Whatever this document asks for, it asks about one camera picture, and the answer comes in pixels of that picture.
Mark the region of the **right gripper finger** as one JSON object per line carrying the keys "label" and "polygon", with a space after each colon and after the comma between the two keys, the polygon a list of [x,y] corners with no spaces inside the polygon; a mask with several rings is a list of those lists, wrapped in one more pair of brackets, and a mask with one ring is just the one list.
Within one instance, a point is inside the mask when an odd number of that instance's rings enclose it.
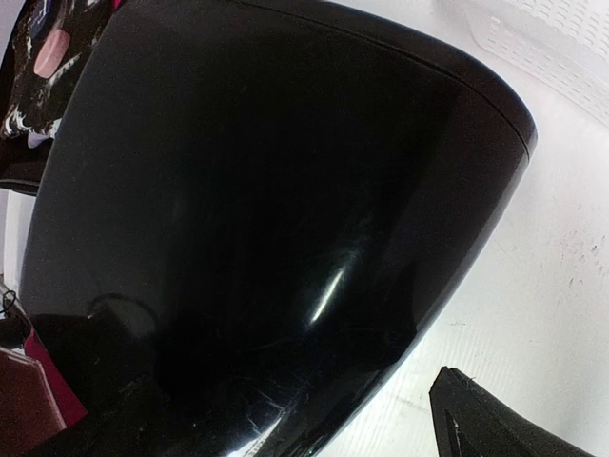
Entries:
{"label": "right gripper finger", "polygon": [[456,368],[440,370],[429,399],[441,457],[588,454],[526,420]]}

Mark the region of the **black pouch with pink end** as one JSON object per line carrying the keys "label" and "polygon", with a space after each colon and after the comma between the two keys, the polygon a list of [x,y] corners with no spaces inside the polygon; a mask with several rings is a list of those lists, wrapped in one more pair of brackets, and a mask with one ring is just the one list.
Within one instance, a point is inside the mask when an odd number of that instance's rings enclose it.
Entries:
{"label": "black pouch with pink end", "polygon": [[537,140],[465,52],[322,1],[128,1],[21,294],[86,417],[37,456],[312,456],[475,261]]}

